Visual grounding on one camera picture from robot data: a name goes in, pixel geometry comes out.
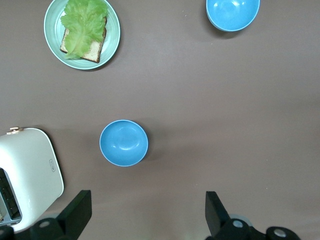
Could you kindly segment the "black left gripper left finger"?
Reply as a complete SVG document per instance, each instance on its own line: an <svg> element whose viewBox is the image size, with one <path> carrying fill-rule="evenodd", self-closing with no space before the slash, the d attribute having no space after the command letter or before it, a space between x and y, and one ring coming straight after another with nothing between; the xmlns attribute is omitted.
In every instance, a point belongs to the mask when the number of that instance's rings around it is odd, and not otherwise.
<svg viewBox="0 0 320 240"><path fill-rule="evenodd" d="M77 240L92 216L92 194L81 190L55 218L45 218L30 228L32 240Z"/></svg>

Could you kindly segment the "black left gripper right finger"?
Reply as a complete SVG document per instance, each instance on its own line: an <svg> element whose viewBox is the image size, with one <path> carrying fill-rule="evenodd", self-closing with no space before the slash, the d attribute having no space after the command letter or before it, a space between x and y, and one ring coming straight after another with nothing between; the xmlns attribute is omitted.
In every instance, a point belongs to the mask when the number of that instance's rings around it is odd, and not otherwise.
<svg viewBox="0 0 320 240"><path fill-rule="evenodd" d="M264 240L265 234L244 220L231 218L215 191L205 194L205 219L210 231L208 240Z"/></svg>

